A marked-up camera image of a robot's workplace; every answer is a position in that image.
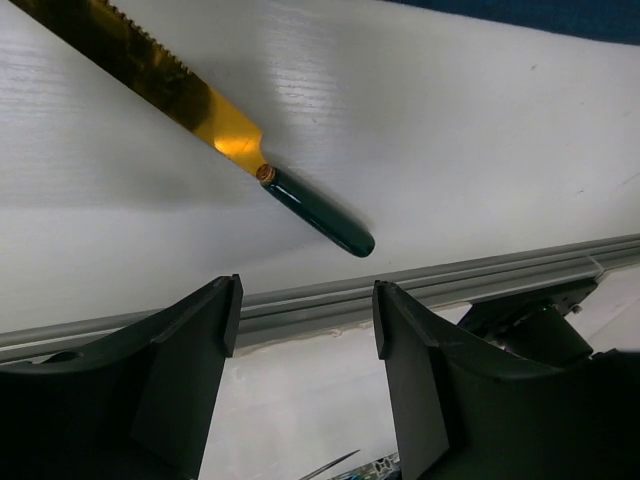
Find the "gold knife green handle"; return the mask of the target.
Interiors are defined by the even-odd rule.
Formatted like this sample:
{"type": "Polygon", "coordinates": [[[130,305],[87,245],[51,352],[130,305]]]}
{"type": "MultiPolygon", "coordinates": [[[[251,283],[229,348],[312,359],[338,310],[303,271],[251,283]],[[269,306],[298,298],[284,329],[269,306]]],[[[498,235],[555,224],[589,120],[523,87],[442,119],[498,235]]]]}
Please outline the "gold knife green handle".
{"type": "Polygon", "coordinates": [[[254,177],[274,199],[348,253],[375,248],[368,229],[307,182],[269,163],[260,128],[108,1],[18,1],[16,7],[171,120],[254,177]]]}

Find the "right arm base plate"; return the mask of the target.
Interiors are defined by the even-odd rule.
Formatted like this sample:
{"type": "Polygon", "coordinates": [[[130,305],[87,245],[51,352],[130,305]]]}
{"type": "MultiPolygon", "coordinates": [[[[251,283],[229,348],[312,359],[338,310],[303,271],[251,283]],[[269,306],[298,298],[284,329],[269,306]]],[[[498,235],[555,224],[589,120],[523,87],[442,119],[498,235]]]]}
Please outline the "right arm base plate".
{"type": "Polygon", "coordinates": [[[554,367],[587,360],[593,349],[566,320],[597,288],[593,279],[476,302],[458,326],[514,355],[554,367]]]}

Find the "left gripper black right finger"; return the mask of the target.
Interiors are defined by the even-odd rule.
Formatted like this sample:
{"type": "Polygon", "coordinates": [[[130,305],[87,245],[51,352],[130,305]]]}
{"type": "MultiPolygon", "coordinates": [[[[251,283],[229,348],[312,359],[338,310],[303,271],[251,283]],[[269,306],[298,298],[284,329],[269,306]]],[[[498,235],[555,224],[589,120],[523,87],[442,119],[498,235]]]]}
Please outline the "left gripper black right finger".
{"type": "Polygon", "coordinates": [[[400,286],[373,289],[406,479],[635,479],[639,355],[612,349],[568,367],[514,355],[400,286]]]}

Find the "aluminium front rail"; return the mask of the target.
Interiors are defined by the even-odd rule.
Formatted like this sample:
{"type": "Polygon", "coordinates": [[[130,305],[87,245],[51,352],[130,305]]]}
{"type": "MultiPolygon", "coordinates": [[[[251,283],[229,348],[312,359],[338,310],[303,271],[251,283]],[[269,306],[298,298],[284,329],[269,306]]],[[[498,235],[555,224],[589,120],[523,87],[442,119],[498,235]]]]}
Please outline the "aluminium front rail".
{"type": "Polygon", "coordinates": [[[243,299],[237,344],[248,347],[366,322],[377,280],[398,284],[430,307],[448,307],[597,280],[638,262],[639,237],[628,235],[251,294],[243,299]]]}

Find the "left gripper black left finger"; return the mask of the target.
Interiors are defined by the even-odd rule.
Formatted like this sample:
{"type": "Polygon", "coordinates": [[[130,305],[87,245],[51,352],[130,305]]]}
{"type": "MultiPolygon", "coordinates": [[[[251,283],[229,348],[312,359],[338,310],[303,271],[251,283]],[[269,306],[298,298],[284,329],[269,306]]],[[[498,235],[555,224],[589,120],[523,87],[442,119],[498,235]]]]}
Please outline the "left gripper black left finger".
{"type": "Polygon", "coordinates": [[[242,297],[223,276],[103,338],[4,365],[2,477],[197,478],[242,297]]]}

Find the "blue placemat with whale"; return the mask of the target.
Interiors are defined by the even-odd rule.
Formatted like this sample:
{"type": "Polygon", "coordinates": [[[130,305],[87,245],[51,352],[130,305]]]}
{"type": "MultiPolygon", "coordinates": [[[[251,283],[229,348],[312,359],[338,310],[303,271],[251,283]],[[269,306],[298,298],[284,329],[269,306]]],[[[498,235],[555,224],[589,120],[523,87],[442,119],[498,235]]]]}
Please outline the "blue placemat with whale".
{"type": "Polygon", "coordinates": [[[588,40],[637,46],[638,0],[435,0],[418,6],[588,40]]]}

